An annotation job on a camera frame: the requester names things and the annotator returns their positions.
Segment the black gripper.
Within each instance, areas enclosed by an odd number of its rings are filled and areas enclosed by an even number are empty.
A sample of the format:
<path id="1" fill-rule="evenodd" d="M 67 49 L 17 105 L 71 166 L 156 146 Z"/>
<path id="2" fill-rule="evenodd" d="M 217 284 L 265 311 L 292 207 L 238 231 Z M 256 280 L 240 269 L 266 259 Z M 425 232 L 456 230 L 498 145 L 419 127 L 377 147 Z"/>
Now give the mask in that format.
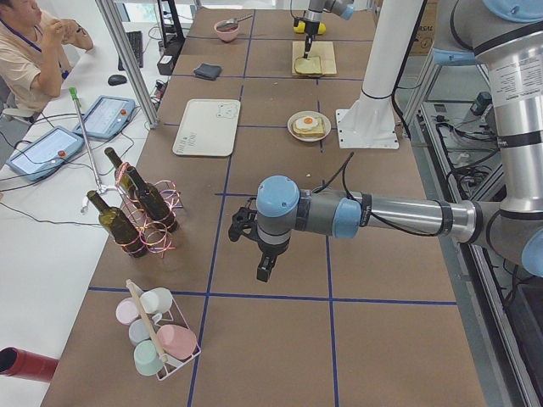
<path id="1" fill-rule="evenodd" d="M 305 38 L 303 58 L 307 59 L 311 51 L 313 38 L 318 35 L 321 21 L 304 18 L 304 22 L 305 22 L 304 33 L 307 35 L 307 37 Z"/>
<path id="2" fill-rule="evenodd" d="M 257 236 L 262 255 L 256 269 L 256 278 L 260 282 L 268 282 L 278 255 L 283 254 L 288 249 L 290 231 L 280 235 L 272 235 L 263 230 L 258 230 Z"/>

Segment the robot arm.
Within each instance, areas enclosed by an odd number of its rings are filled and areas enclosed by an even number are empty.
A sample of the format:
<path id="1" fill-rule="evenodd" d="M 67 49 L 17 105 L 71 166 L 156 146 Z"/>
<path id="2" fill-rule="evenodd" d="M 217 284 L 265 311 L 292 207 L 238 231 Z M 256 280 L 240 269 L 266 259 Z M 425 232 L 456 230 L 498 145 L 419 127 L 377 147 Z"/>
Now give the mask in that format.
<path id="1" fill-rule="evenodd" d="M 490 89 L 495 146 L 447 181 L 458 203 L 386 198 L 347 188 L 301 189 L 286 176 L 259 186 L 250 236 L 267 281 L 292 231 L 352 238 L 365 226 L 420 237 L 449 236 L 486 248 L 534 276 L 542 273 L 542 4 L 539 1 L 442 1 L 434 62 L 480 64 Z"/>
<path id="2" fill-rule="evenodd" d="M 345 0 L 310 0 L 301 20 L 305 23 L 305 49 L 303 58 L 307 59 L 315 40 L 324 13 L 335 14 L 343 20 L 349 20 L 354 13 L 354 2 Z"/>

